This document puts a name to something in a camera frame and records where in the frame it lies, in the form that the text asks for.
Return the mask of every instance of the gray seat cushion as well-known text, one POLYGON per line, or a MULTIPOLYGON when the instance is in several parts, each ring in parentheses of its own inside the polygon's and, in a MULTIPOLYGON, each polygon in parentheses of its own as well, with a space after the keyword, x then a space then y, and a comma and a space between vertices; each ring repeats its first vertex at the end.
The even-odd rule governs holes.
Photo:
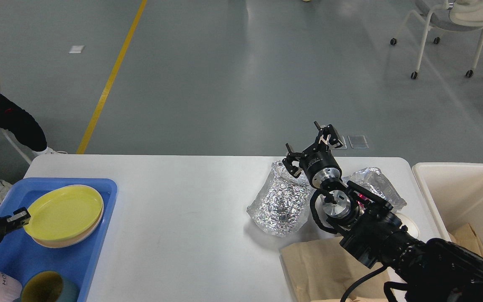
MULTIPOLYGON (((430 8, 441 3, 443 3, 441 0, 415 0, 416 7, 418 8, 418 10, 420 10, 422 15, 425 16, 428 15, 430 8)), ((440 29, 454 32, 470 32, 477 29, 482 29, 482 27, 463 26, 453 23, 452 21, 450 21, 450 18, 448 16, 449 12, 449 10, 434 11, 433 15, 431 15, 431 24, 440 29)))

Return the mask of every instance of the foil container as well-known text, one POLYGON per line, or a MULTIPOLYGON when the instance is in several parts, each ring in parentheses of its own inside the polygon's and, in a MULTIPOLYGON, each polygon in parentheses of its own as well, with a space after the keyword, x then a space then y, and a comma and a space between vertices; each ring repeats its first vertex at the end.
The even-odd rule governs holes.
POLYGON ((313 192, 304 173, 293 178, 283 163, 276 161, 247 213, 265 233, 285 237, 307 222, 313 192))
POLYGON ((392 212, 394 213, 400 211, 408 204, 400 197, 395 187, 393 187, 379 168, 365 168, 351 174, 349 177, 342 177, 342 180, 344 183, 351 180, 372 193, 381 196, 393 206, 392 212))

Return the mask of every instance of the black cable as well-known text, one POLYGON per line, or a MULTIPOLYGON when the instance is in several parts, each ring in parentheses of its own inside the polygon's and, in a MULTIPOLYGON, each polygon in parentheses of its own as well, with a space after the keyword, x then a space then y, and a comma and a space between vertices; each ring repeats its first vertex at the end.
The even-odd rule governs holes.
POLYGON ((383 285, 383 292, 387 297, 389 302, 398 302, 396 300, 395 294, 391 291, 391 289, 399 290, 399 291, 407 291, 409 289, 409 285, 407 283, 397 283, 393 281, 387 281, 383 285))
POLYGON ((324 226, 324 224, 320 220, 320 216, 318 215, 318 211, 316 211, 316 199, 320 195, 325 195, 325 193, 327 193, 327 192, 324 191, 324 190, 321 190, 321 189, 318 189, 318 190, 316 190, 316 192, 314 192, 314 194, 312 195, 312 197, 310 199, 310 211, 312 213, 312 218, 313 218, 314 222, 316 222, 316 225, 320 229, 322 229, 323 231, 326 231, 328 233, 331 233, 331 234, 336 234, 337 233, 337 230, 335 230, 332 227, 326 227, 326 226, 324 226))
POLYGON ((378 268, 377 270, 374 270, 372 273, 368 273, 366 276, 362 277, 361 279, 355 281, 350 287, 348 287, 348 289, 345 291, 345 293, 343 294, 343 297, 340 299, 340 302, 345 302, 345 300, 348 298, 349 294, 351 294, 351 292, 353 292, 354 289, 357 288, 357 286, 359 286, 361 283, 365 282, 366 280, 374 277, 375 275, 378 275, 380 273, 382 273, 384 270, 386 270, 388 268, 388 266, 382 266, 380 268, 378 268))

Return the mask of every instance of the brown paper bag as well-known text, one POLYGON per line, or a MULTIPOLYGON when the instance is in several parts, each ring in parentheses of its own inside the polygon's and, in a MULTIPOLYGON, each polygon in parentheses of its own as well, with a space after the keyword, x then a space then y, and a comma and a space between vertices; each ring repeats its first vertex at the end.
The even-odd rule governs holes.
MULTIPOLYGON (((340 299, 357 279, 381 267, 369 270, 351 256, 339 242, 342 237, 299 242, 280 250, 298 302, 340 299)), ((386 271, 357 287, 349 298, 385 298, 386 271)))
POLYGON ((483 257, 483 245, 478 236, 476 235, 475 230, 470 224, 464 224, 460 228, 458 228, 450 238, 452 242, 456 243, 457 245, 461 245, 462 247, 470 250, 473 253, 476 253, 483 257))

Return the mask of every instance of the blue tray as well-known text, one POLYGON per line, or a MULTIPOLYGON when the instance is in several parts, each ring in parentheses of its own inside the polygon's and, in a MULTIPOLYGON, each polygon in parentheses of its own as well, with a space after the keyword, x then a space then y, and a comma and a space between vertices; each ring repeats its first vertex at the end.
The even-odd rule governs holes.
POLYGON ((117 198, 117 185, 107 178, 25 178, 8 192, 0 206, 0 216, 25 206, 29 207, 38 197, 72 184, 93 187, 104 200, 104 216, 94 232, 76 245, 65 248, 46 248, 23 229, 13 231, 0 243, 0 271, 17 279, 22 285, 37 273, 55 270, 78 285, 78 302, 85 302, 92 276, 100 256, 111 214, 117 198))

